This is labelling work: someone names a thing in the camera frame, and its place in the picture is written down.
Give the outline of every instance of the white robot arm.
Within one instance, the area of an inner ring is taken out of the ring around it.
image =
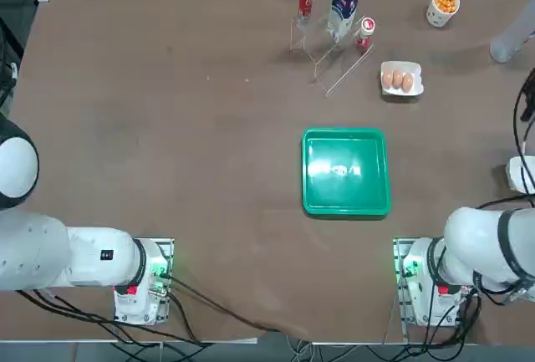
[[[446,222],[443,238],[419,238],[403,262],[420,325],[436,325],[449,307],[455,324],[462,289],[507,292],[506,302],[535,299],[535,209],[483,211],[462,207]],[[433,312],[428,316],[431,298]]]
[[[154,324],[168,318],[172,240],[132,238],[108,227],[66,227],[17,205],[38,179],[30,138],[0,114],[0,291],[113,287],[115,318]]]

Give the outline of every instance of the small condiment bottle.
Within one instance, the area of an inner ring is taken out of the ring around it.
[[[357,48],[364,54],[371,46],[371,35],[375,30],[375,21],[372,18],[366,17],[360,23],[360,32],[357,37]]]

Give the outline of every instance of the egg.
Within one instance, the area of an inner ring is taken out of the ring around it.
[[[402,82],[403,74],[398,69],[394,69],[394,73],[392,74],[392,86],[394,89],[399,89]]]
[[[403,77],[403,83],[401,84],[401,88],[405,93],[409,93],[412,89],[412,84],[414,80],[412,79],[412,74],[405,74]]]
[[[390,89],[390,86],[392,86],[392,71],[385,69],[383,71],[381,82],[383,83],[383,87],[385,89]]]

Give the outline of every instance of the brown table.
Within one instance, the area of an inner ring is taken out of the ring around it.
[[[395,291],[392,238],[439,236],[455,208],[507,194],[512,106],[533,43],[506,65],[488,45],[527,0],[461,1],[437,30],[425,20],[428,0],[360,0],[378,23],[376,50],[330,99],[311,83],[310,62],[288,53],[297,0],[42,4],[12,113],[41,155],[27,207],[68,225],[174,237],[176,274],[299,338],[380,342]],[[391,59],[421,64],[418,103],[381,99],[377,74]],[[310,125],[384,131],[387,218],[305,215],[299,141]],[[107,288],[62,293],[111,315]],[[258,334],[183,298],[202,338]],[[2,339],[109,338],[17,294],[1,301]],[[534,315],[531,304],[485,302],[472,340],[534,344]],[[177,316],[160,329],[184,334]],[[395,308],[388,341],[401,340]]]

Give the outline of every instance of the blue carton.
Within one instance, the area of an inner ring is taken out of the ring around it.
[[[336,43],[351,30],[358,1],[359,0],[332,1],[329,19],[327,21],[327,31]]]

